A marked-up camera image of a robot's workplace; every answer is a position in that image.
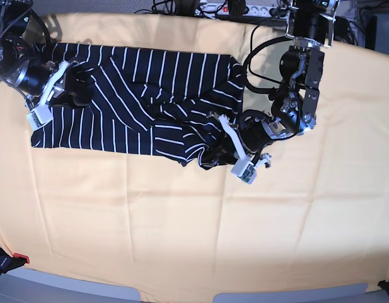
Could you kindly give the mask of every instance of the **black clamp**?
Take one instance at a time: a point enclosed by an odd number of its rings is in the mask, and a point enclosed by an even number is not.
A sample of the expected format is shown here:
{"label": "black clamp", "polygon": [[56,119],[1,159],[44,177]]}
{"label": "black clamp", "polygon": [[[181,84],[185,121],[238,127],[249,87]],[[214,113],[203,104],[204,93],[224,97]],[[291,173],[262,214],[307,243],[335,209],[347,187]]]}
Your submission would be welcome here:
{"label": "black clamp", "polygon": [[0,248],[0,276],[3,273],[20,268],[25,264],[29,264],[29,258],[27,256],[14,254],[14,256],[11,257]]}

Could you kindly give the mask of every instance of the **white stripe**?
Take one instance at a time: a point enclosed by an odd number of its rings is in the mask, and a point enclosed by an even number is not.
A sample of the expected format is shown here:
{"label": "white stripe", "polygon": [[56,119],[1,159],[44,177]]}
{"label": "white stripe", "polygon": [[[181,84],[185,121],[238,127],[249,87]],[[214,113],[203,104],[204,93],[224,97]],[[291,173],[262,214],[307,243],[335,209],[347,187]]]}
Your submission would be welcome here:
{"label": "white stripe", "polygon": [[149,63],[148,63],[148,70],[146,72],[146,79],[145,83],[148,84],[148,79],[149,79],[149,73],[151,72],[151,64],[152,64],[152,55],[153,55],[154,50],[151,50],[151,53],[149,55]]}
{"label": "white stripe", "polygon": [[124,125],[126,125],[126,123],[124,123],[124,121],[119,117],[119,115],[116,113],[116,111],[114,110],[112,104],[110,103],[110,101],[108,100],[108,98],[106,97],[106,95],[102,92],[102,90],[100,89],[98,83],[96,83],[96,79],[94,76],[91,75],[91,78],[94,79],[95,81],[95,86],[96,88],[98,89],[98,91],[101,93],[102,97],[107,101],[107,103],[109,104],[110,108],[113,110],[113,113],[116,115],[117,119]]}
{"label": "white stripe", "polygon": [[73,122],[71,123],[71,130],[69,131],[69,136],[68,136],[68,146],[71,148],[71,134],[73,132],[73,127],[74,127],[74,110],[73,110]]}
{"label": "white stripe", "polygon": [[55,46],[54,46],[54,48],[53,48],[53,51],[52,51],[52,53],[51,53],[51,61],[54,61],[54,51],[55,51],[55,49],[57,48],[57,46],[58,46],[58,43],[55,44]]}
{"label": "white stripe", "polygon": [[227,93],[224,93],[224,92],[222,92],[221,90],[212,90],[212,91],[213,91],[213,92],[216,92],[216,93],[220,93],[221,95],[225,95],[225,96],[227,96],[227,97],[229,97],[229,98],[232,98],[233,100],[235,100],[235,101],[238,102],[238,103],[241,103],[241,102],[242,102],[241,100],[236,99],[234,96],[228,95]]}
{"label": "white stripe", "polygon": [[91,58],[91,46],[89,45],[88,46],[88,57],[86,58],[86,62],[88,62],[90,58]]}
{"label": "white stripe", "polygon": [[212,85],[213,88],[215,88],[215,83],[217,81],[217,72],[218,72],[219,58],[221,58],[221,55],[218,55],[217,63],[215,64],[214,84]]}
{"label": "white stripe", "polygon": [[141,134],[138,132],[138,155],[141,154]]}
{"label": "white stripe", "polygon": [[202,115],[204,117],[207,117],[207,114],[203,113],[203,112],[197,112],[196,110],[192,110],[192,113],[193,114],[199,114],[199,115]]}
{"label": "white stripe", "polygon": [[231,81],[228,81],[228,83],[229,83],[230,85],[232,85],[233,87],[236,87],[236,88],[239,89],[239,90],[243,90],[243,87],[240,87],[240,86],[234,84],[234,83],[231,82]]}
{"label": "white stripe", "polygon": [[148,89],[147,84],[144,84],[144,90],[141,93],[141,98],[145,95],[146,90]]}
{"label": "white stripe", "polygon": [[125,152],[129,153],[129,129],[125,128]]}
{"label": "white stripe", "polygon": [[201,146],[201,145],[206,145],[205,143],[200,143],[200,144],[196,144],[196,145],[193,145],[192,147],[189,147],[188,149],[186,149],[184,152],[185,153],[188,153],[190,150],[192,150],[193,148],[196,148],[198,146]]}
{"label": "white stripe", "polygon": [[66,54],[68,51],[68,44],[66,44],[66,51],[64,52],[64,55],[62,55],[62,59],[65,61],[66,60]]}
{"label": "white stripe", "polygon": [[162,67],[161,67],[161,75],[159,77],[159,94],[156,96],[156,99],[158,99],[162,94],[162,77],[163,77],[163,68],[165,67],[165,59],[166,59],[166,51],[163,52],[163,59],[162,59]]}
{"label": "white stripe", "polygon": [[93,137],[93,126],[95,125],[95,115],[92,112],[92,129],[91,129],[91,150],[93,149],[92,147],[92,137]]}
{"label": "white stripe", "polygon": [[125,66],[125,59],[127,58],[127,48],[124,49],[124,60],[123,60],[123,67],[122,69],[124,70],[124,66]]}
{"label": "white stripe", "polygon": [[163,113],[164,113],[165,115],[171,117],[172,119],[176,120],[176,118],[173,117],[171,114],[169,114],[167,111],[164,110]]}
{"label": "white stripe", "polygon": [[202,61],[200,85],[199,85],[199,96],[201,95],[202,77],[204,75],[204,67],[206,66],[207,54],[204,54],[204,60]]}
{"label": "white stripe", "polygon": [[193,134],[193,133],[185,134],[185,135],[183,136],[183,138],[187,138],[187,137],[189,137],[189,136],[195,136],[195,134]]}
{"label": "white stripe", "polygon": [[116,149],[116,128],[115,128],[113,119],[112,119],[112,123],[113,123],[113,150],[114,150],[114,152],[116,152],[117,151],[117,149]]}
{"label": "white stripe", "polygon": [[60,143],[58,144],[59,147],[61,147],[61,140],[62,140],[63,133],[64,133],[64,108],[61,107],[61,137],[60,137]]}
{"label": "white stripe", "polygon": [[187,117],[187,114],[186,112],[182,109],[182,107],[178,104],[176,104],[176,106],[180,109],[180,111],[183,113],[183,115],[185,115]]}
{"label": "white stripe", "polygon": [[176,158],[176,159],[180,159],[180,160],[186,161],[186,158],[183,158],[183,157],[180,157],[180,156],[171,155],[170,153],[164,153],[163,151],[160,151],[160,150],[156,150],[156,152],[160,153],[161,155],[164,155],[164,156],[169,156],[169,157],[172,157],[172,158]]}
{"label": "white stripe", "polygon": [[136,81],[136,73],[137,73],[137,67],[138,67],[138,59],[139,59],[139,51],[141,49],[138,49],[137,51],[137,59],[136,59],[136,67],[134,68],[134,76],[132,77],[132,81],[135,82]]}
{"label": "white stripe", "polygon": [[176,57],[176,64],[175,64],[175,73],[173,74],[173,81],[171,83],[171,99],[170,99],[170,103],[171,103],[171,100],[173,99],[173,94],[175,92],[175,80],[176,80],[176,73],[177,73],[177,65],[179,63],[179,57],[180,57],[180,53],[178,52],[177,53],[177,57]]}
{"label": "white stripe", "polygon": [[190,70],[192,69],[193,53],[190,55],[189,71],[187,71],[186,89],[184,91],[184,99],[187,98],[187,88],[189,87]]}
{"label": "white stripe", "polygon": [[83,121],[83,112],[85,109],[82,109],[82,114],[81,114],[81,123],[79,125],[79,148],[82,148],[81,140],[82,140],[82,121]]}
{"label": "white stripe", "polygon": [[114,68],[115,68],[117,74],[119,74],[119,77],[120,77],[122,83],[124,84],[125,88],[129,91],[129,93],[131,94],[131,96],[132,96],[132,97],[134,98],[134,100],[137,102],[139,108],[142,110],[142,112],[145,114],[145,116],[147,116],[147,117],[150,118],[152,121],[154,121],[155,119],[152,118],[152,117],[144,110],[144,108],[142,107],[140,101],[138,101],[137,97],[132,93],[132,91],[130,90],[130,88],[127,86],[127,83],[124,81],[122,75],[120,74],[119,69],[117,68],[117,66],[116,66],[115,63],[114,63],[114,60],[113,60],[112,58],[110,58],[110,60],[112,61],[112,64],[113,64],[113,66],[114,66]]}
{"label": "white stripe", "polygon": [[211,102],[211,101],[208,101],[208,100],[204,100],[204,99],[200,99],[201,102],[204,102],[204,103],[208,103],[208,104],[211,104],[213,106],[218,106],[218,107],[222,107],[224,109],[229,109],[229,110],[232,110],[232,112],[234,114],[237,114],[237,112],[235,112],[231,107],[228,107],[228,106],[225,106],[225,105],[221,105],[221,104],[217,104],[217,103],[214,103],[214,102]]}
{"label": "white stripe", "polygon": [[173,140],[164,139],[164,138],[160,138],[160,137],[155,137],[155,140],[169,142],[169,143],[174,143],[174,144],[179,144],[179,145],[183,145],[184,146],[184,143],[180,142],[180,141],[173,141]]}
{"label": "white stripe", "polygon": [[199,125],[203,125],[203,126],[207,126],[207,125],[211,125],[212,127],[214,127],[217,131],[221,132],[221,130],[219,128],[217,128],[213,123],[211,122],[208,122],[208,123],[199,123],[199,122],[194,122],[194,121],[190,121],[190,123],[192,124],[199,124]]}
{"label": "white stripe", "polygon": [[45,148],[45,130],[43,128],[43,148]]}
{"label": "white stripe", "polygon": [[154,154],[154,138],[153,138],[153,128],[149,129],[151,135],[151,156]]}
{"label": "white stripe", "polygon": [[166,59],[166,51],[163,52],[161,76],[160,76],[160,78],[159,78],[159,87],[162,86],[162,76],[163,76],[163,68],[165,67],[165,59]]}
{"label": "white stripe", "polygon": [[80,73],[87,73],[88,71],[93,71],[94,68],[90,68],[90,69],[87,69],[86,71],[78,71],[77,74],[80,74]]}
{"label": "white stripe", "polygon": [[95,103],[95,101],[92,100],[92,103],[100,112],[100,136],[102,137],[101,138],[102,150],[105,150],[105,145],[103,143],[103,113],[102,113],[102,110],[99,108],[99,106]]}
{"label": "white stripe", "polygon": [[203,150],[202,150],[202,152],[200,153],[200,155],[199,155],[199,165],[201,166],[202,165],[202,162],[201,162],[201,158],[202,158],[202,156],[203,156],[203,154],[204,154],[204,152],[206,151],[206,149],[205,148],[203,148]]}
{"label": "white stripe", "polygon": [[102,50],[103,50],[103,45],[99,49],[99,62],[98,62],[98,65],[100,65],[102,63]]}
{"label": "white stripe", "polygon": [[198,132],[198,130],[196,130],[196,129],[195,129],[193,126],[191,126],[191,125],[189,125],[189,126],[194,130],[194,132],[198,135],[198,137],[201,138],[202,141],[207,142],[207,141],[201,136],[201,134]]}
{"label": "white stripe", "polygon": [[182,128],[178,127],[178,126],[171,126],[171,125],[159,125],[159,124],[155,124],[155,127],[156,128],[172,128],[172,129],[179,129],[179,130],[183,130]]}
{"label": "white stripe", "polygon": [[189,159],[192,157],[192,155],[194,155],[195,153],[197,153],[199,150],[205,150],[205,149],[206,149],[205,147],[200,147],[200,148],[196,149],[195,151],[193,151],[193,152],[190,154],[190,156],[187,157],[187,160],[189,160]]}

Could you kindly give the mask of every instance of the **black and white striped fabric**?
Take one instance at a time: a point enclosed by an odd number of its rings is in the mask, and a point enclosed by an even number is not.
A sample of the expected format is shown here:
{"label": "black and white striped fabric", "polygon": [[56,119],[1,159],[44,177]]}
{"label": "black and white striped fabric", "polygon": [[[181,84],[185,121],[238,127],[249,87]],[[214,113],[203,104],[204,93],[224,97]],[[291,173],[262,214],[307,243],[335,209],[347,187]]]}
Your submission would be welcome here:
{"label": "black and white striped fabric", "polygon": [[224,135],[211,111],[231,120],[242,112],[241,65],[229,55],[55,44],[35,45],[54,62],[77,57],[91,80],[92,103],[54,107],[35,131],[37,148],[84,148],[160,155],[187,165]]}

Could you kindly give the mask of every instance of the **power strip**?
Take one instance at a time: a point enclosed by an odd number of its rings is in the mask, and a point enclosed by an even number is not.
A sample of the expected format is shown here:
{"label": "power strip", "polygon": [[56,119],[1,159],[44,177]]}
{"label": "power strip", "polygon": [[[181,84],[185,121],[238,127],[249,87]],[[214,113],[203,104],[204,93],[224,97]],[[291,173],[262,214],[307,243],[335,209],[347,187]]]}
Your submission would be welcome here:
{"label": "power strip", "polygon": [[[221,3],[207,3],[206,1],[200,2],[200,7],[204,12],[207,11],[216,11],[222,4]],[[243,17],[256,17],[256,18],[270,18],[271,12],[273,9],[276,9],[273,6],[262,6],[262,5],[247,5],[247,13],[244,14]],[[228,5],[222,7],[220,11],[218,11],[217,16],[229,16]],[[276,20],[287,20],[287,16],[278,17]]]}

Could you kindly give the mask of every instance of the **red clamp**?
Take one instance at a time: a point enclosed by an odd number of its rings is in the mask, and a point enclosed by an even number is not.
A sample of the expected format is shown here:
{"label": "red clamp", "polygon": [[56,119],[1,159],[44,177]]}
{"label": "red clamp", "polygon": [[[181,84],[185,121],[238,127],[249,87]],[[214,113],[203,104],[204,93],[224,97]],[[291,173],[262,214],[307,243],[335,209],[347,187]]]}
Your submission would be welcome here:
{"label": "red clamp", "polygon": [[24,256],[22,254],[13,254],[13,257],[14,258],[23,258],[23,259],[26,259],[26,263],[27,264],[30,264],[30,261],[29,261],[29,257],[28,256]]}

